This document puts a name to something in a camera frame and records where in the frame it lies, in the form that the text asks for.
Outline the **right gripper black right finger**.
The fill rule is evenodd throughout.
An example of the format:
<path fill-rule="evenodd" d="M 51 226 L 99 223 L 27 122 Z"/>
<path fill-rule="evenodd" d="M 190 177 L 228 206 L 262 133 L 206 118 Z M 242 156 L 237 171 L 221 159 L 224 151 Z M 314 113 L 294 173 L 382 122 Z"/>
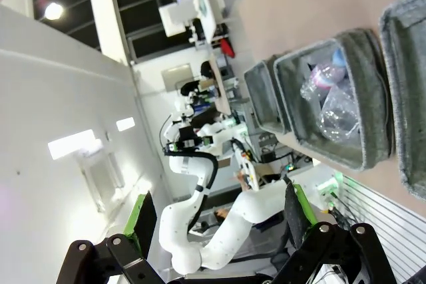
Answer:
<path fill-rule="evenodd" d="M 296 250 L 273 283 L 313 283 L 324 265 L 338 266 L 346 283 L 397 282 L 380 240 L 368 223 L 357 223 L 348 230 L 326 221 L 312 223 L 290 182 L 284 215 Z"/>

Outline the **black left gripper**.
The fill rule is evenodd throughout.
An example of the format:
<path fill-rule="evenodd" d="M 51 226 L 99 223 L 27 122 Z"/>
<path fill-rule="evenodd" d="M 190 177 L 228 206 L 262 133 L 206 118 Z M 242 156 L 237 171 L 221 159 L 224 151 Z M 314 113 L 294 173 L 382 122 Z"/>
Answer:
<path fill-rule="evenodd" d="M 179 138 L 177 142 L 168 142 L 165 146 L 165 152 L 178 152 L 181 150 L 195 150 L 197 146 L 196 139 L 198 136 L 194 132 L 193 127 L 186 126 L 179 129 Z M 207 147 L 214 143 L 212 136 L 203 136 L 200 137 L 200 146 Z"/>

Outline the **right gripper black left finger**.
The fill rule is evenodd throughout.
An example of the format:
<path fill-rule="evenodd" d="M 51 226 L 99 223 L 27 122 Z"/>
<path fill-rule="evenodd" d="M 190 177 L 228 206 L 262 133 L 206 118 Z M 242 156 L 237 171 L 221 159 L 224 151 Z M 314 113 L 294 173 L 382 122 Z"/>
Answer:
<path fill-rule="evenodd" d="M 70 244 L 57 283 L 108 283 L 122 275 L 129 283 L 158 283 L 159 275 L 147 261 L 157 214 L 150 193 L 140 195 L 122 233 L 93 244 Z"/>

